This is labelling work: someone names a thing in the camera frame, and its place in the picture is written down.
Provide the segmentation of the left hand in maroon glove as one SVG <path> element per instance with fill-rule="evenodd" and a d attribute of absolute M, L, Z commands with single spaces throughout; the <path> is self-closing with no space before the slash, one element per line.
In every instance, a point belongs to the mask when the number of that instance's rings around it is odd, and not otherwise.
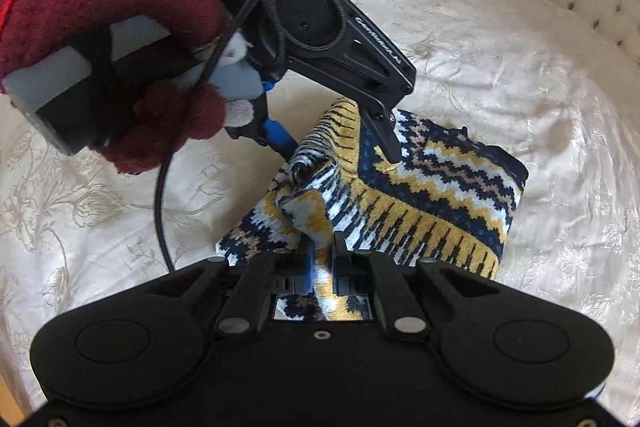
<path fill-rule="evenodd" d="M 1 0 L 1 91 L 66 155 L 123 173 L 254 117 L 259 79 L 218 0 Z"/>

